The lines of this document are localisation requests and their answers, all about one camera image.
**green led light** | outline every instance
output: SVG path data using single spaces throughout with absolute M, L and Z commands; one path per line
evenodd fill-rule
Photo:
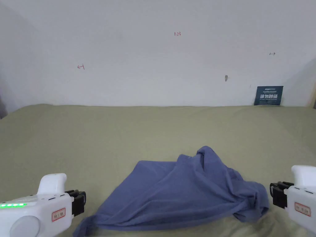
M 27 203 L 10 203 L 10 204 L 1 204 L 0 208 L 17 208 L 17 207 L 24 207 Z

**crumpled fabric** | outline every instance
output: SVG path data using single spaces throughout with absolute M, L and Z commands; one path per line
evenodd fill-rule
M 139 161 L 74 237 L 95 228 L 133 231 L 191 227 L 234 215 L 256 222 L 269 209 L 265 187 L 244 181 L 208 146 L 176 162 Z

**blue sign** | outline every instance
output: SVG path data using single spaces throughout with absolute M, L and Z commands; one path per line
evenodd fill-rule
M 254 105 L 280 105 L 283 86 L 258 86 Z

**red label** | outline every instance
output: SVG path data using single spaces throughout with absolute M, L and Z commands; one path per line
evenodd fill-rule
M 311 216 L 311 209 L 307 206 L 304 206 L 300 203 L 294 203 L 294 208 L 296 211 L 303 213 L 304 215 Z
M 52 222 L 59 220 L 60 218 L 63 218 L 66 216 L 66 208 L 60 209 L 58 211 L 54 211 L 52 213 Z

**circular knob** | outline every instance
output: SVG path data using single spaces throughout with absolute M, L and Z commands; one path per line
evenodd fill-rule
M 40 220 L 35 216 L 23 216 L 12 225 L 10 237 L 36 237 L 40 231 Z

